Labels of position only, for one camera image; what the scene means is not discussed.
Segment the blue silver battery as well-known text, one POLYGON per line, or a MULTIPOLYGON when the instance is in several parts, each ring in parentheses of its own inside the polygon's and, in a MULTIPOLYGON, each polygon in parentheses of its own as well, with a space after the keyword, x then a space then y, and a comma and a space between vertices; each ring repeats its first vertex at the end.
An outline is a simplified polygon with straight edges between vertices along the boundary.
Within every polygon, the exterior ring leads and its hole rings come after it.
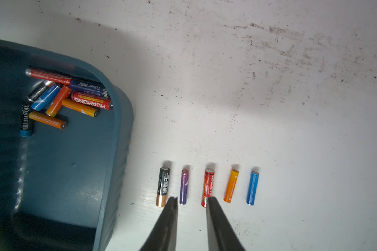
POLYGON ((43 93, 35 102, 31 104, 31 108, 35 111, 41 111, 55 99, 61 88, 61 84, 53 83, 45 93, 43 93))

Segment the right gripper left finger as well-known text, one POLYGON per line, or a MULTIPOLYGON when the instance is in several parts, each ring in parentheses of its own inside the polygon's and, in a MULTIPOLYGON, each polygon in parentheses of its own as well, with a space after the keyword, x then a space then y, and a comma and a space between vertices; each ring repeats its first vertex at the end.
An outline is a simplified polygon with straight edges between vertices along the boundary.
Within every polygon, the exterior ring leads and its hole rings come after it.
POLYGON ((141 251, 175 251, 177 243, 178 199, 171 197, 163 208, 141 251))

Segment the black Tianqiu battery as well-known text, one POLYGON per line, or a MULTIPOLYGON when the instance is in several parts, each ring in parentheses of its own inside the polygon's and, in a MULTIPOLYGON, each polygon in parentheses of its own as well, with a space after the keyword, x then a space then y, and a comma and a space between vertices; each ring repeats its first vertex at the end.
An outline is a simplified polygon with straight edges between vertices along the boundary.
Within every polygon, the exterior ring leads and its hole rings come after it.
POLYGON ((21 106, 21 126, 20 136, 23 138, 30 137, 33 134, 33 120, 29 117, 32 109, 29 104, 23 103, 21 106))

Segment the orange slim battery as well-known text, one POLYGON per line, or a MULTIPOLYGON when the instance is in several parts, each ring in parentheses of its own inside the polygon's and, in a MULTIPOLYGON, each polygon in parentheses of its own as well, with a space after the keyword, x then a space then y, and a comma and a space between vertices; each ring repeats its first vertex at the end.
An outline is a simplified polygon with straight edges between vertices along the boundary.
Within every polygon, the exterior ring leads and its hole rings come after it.
POLYGON ((42 113, 39 113, 37 111, 32 111, 29 114, 29 118, 34 120, 34 121, 37 121, 37 122, 46 124, 48 126, 51 126, 51 127, 57 128, 57 129, 61 129, 61 130, 66 129, 67 126, 68 126, 68 123, 63 121, 63 120, 60 120, 60 119, 57 119, 57 118, 54 118, 54 117, 50 117, 46 114, 42 114, 42 113))

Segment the black orange battery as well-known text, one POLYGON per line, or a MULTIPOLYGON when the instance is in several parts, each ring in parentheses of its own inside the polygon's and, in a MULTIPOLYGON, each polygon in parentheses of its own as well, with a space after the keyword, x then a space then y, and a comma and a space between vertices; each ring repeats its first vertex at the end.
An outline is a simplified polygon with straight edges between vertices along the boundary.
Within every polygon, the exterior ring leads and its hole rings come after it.
POLYGON ((156 199, 157 207, 162 208, 167 203, 169 176, 170 176, 170 168, 161 167, 160 172, 159 172, 159 178, 158 178, 158 189, 157 189, 157 199, 156 199))

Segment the long red battery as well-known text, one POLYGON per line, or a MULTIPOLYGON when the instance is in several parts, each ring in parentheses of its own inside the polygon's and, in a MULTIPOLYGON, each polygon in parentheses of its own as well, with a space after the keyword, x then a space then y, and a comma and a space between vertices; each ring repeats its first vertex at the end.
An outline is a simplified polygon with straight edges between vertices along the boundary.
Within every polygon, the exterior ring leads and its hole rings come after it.
POLYGON ((40 70, 40 69, 29 69, 25 70, 25 74, 29 77, 43 79, 46 81, 53 81, 59 84, 70 85, 73 77, 64 74, 54 73, 50 71, 40 70))

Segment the teal plastic storage box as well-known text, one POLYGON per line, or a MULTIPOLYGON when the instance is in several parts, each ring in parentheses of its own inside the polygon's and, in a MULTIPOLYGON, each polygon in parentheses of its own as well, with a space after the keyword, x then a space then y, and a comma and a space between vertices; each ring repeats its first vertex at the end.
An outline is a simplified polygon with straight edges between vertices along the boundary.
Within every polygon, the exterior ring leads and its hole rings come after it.
POLYGON ((87 62, 0 40, 0 251, 103 251, 113 233, 134 114, 125 93, 87 62), (65 129, 34 122, 22 103, 42 68, 101 82, 114 102, 93 118, 62 108, 65 129))

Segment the silver black battery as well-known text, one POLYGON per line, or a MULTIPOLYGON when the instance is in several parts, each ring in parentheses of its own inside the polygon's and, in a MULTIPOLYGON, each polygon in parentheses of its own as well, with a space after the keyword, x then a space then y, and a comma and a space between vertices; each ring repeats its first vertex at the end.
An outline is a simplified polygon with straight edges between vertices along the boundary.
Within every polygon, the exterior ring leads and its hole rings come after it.
POLYGON ((33 91, 27 96, 27 101, 32 104, 34 103, 42 94, 44 94, 51 85, 53 85, 53 81, 43 80, 40 84, 38 84, 33 91))

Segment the light blue slim battery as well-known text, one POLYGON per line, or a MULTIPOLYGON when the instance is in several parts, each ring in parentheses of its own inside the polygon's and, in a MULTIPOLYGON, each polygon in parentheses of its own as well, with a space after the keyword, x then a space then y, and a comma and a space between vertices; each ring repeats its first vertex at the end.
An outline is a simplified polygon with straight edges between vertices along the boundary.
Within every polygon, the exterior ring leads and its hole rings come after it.
POLYGON ((250 176, 248 194, 247 194, 247 204, 253 206, 255 203, 256 189, 258 186, 259 173, 253 171, 250 176))

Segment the dark blue battery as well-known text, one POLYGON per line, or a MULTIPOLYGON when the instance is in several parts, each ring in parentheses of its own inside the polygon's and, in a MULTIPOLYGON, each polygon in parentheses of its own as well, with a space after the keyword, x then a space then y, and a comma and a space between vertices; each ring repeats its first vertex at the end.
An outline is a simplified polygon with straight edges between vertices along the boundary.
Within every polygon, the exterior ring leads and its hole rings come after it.
POLYGON ((104 98, 110 98, 108 90, 100 82, 90 81, 87 79, 73 78, 69 87, 74 91, 92 94, 104 98))

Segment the orange battery in box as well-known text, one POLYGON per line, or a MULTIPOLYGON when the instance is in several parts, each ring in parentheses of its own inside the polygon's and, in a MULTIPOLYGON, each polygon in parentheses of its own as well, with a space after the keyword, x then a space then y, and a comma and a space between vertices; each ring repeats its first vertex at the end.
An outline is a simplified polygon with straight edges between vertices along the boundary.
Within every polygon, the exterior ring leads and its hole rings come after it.
POLYGON ((55 99, 52 101, 50 107, 46 111, 46 115, 50 117, 57 116, 58 112, 62 108, 62 102, 68 98, 72 92, 72 89, 68 85, 63 85, 55 99))

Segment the red yellow Huahong battery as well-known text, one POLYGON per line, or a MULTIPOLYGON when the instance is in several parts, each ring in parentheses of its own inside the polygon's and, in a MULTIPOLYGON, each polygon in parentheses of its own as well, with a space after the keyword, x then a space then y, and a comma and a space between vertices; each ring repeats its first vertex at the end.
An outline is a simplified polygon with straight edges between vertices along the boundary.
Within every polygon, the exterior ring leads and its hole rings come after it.
POLYGON ((92 107, 102 108, 106 110, 113 110, 113 103, 110 98, 104 98, 93 94, 73 91, 71 99, 75 102, 85 104, 92 107))

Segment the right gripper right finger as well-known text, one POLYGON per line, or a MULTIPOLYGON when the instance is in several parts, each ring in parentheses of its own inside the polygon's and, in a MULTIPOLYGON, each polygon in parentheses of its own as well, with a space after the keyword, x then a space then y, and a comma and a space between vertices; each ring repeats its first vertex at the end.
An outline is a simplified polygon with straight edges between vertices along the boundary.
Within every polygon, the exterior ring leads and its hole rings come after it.
POLYGON ((208 198, 206 215, 209 251, 245 250, 215 197, 208 198))

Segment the purple battery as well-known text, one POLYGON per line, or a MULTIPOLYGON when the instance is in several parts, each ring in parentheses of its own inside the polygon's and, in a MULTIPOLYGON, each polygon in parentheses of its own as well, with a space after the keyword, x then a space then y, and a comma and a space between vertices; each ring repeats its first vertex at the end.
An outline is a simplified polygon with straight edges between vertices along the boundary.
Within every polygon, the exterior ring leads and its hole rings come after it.
POLYGON ((189 179, 189 170, 183 169, 181 173, 181 188, 179 203, 185 205, 187 203, 187 192, 188 192, 188 179, 189 179))

